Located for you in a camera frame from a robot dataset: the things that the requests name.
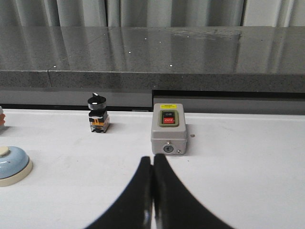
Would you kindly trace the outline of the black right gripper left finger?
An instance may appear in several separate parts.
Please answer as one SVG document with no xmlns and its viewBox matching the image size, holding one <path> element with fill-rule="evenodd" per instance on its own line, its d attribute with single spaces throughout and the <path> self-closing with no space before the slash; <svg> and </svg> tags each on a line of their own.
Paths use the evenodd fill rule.
<svg viewBox="0 0 305 229">
<path fill-rule="evenodd" d="M 140 163 L 116 201 L 88 229 L 150 229 L 153 167 L 148 156 Z"/>
</svg>

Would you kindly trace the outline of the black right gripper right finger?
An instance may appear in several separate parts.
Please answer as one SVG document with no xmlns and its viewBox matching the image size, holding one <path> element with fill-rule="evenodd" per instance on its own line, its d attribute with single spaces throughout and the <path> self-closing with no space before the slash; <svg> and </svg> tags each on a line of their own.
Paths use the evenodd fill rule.
<svg viewBox="0 0 305 229">
<path fill-rule="evenodd" d="M 190 193 L 163 154 L 154 156 L 153 198 L 158 229 L 231 228 Z"/>
</svg>

